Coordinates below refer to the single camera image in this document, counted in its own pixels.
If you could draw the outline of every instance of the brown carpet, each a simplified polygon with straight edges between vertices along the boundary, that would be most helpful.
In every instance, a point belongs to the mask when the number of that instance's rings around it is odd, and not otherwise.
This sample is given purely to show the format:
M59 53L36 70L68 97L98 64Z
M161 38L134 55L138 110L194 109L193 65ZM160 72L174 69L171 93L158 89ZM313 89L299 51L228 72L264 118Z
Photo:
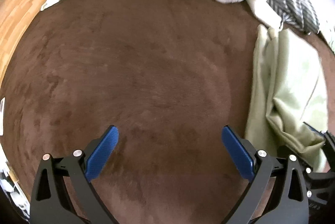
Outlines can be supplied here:
M214 0L62 0L40 12L1 87L10 164L28 193L42 155L120 140L98 194L120 224L220 223L243 191L221 143L243 134L259 22ZM335 59L315 35L335 132Z

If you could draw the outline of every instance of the silver bolt head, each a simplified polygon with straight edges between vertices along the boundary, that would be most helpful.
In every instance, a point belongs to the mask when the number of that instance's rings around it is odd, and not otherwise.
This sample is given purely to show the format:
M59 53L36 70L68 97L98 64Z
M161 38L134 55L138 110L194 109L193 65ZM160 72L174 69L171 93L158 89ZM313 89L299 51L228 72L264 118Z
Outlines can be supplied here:
M83 152L80 149L77 149L73 152L74 157L79 157Z
M50 154L44 154L43 157L42 157L43 160L49 160L50 159Z
M293 161L293 162L295 162L295 161L296 161L296 156L293 155L293 154L291 154L291 155L290 155L290 160Z
M259 150L258 155L261 156L261 157L266 157L267 153L266 153L265 150Z

